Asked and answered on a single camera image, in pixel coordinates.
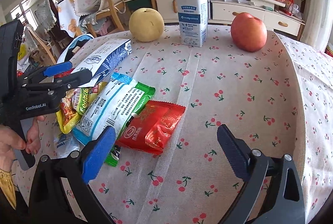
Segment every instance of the curtain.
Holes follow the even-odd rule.
[[[333,24],[333,0],[306,0],[307,19],[301,42],[324,52]]]

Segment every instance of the white plastic packaging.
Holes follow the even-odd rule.
[[[207,0],[177,0],[181,43],[201,47],[206,41]]]

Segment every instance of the barcode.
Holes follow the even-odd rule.
[[[106,123],[105,123],[104,127],[103,127],[103,131],[104,131],[104,129],[105,129],[107,126],[114,127],[114,124],[115,124],[115,122],[114,122],[113,120],[111,120],[110,118],[108,118],[108,119],[106,120]]]
[[[130,44],[130,40],[126,43],[126,48],[127,48],[129,53],[132,53],[132,46]]]

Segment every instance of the wooden chair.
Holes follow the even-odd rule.
[[[124,10],[125,9],[125,3],[123,2],[123,0],[114,3],[114,0],[107,0],[108,1],[108,8],[106,10],[100,11],[96,14],[96,20],[100,20],[102,18],[105,18],[107,16],[110,16],[113,23],[116,26],[116,29],[114,29],[113,31],[111,31],[108,34],[112,34],[112,33],[116,33],[116,32],[121,32],[121,31],[125,31],[122,22],[120,21],[119,17],[118,17],[118,10]],[[93,35],[95,38],[97,37],[94,29],[93,29],[93,25],[92,24],[87,24],[87,28],[89,30],[89,32],[91,33],[91,35]]]
[[[36,32],[34,32],[33,28],[31,26],[27,26],[28,31],[32,37],[32,39],[35,41],[35,43],[38,46],[38,49],[45,54],[45,57],[47,59],[46,64],[55,65],[57,64],[56,58],[54,58],[54,55],[52,54],[52,48],[51,43],[42,40]]]

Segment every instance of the human hand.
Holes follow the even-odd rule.
[[[34,118],[27,132],[27,143],[9,127],[0,125],[0,169],[9,172],[16,159],[13,149],[25,149],[28,154],[37,154],[41,147],[38,121],[44,121],[44,116]]]

